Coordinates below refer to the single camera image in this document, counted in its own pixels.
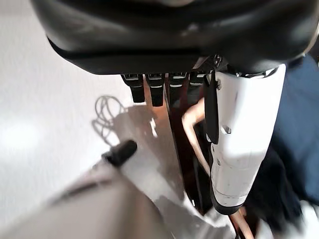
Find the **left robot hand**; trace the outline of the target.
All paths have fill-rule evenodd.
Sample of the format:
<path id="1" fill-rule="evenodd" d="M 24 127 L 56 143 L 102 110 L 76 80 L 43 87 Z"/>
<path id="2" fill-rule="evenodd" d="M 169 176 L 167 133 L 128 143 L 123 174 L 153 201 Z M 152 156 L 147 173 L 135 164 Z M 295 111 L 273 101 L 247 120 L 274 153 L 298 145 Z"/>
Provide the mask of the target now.
<path id="1" fill-rule="evenodd" d="M 211 142 L 211 197 L 231 215 L 244 204 L 273 133 L 286 63 L 316 41 L 316 0 L 33 0 L 65 60 L 120 74 L 142 102 L 147 79 L 162 105 L 164 76 L 200 71 Z"/>

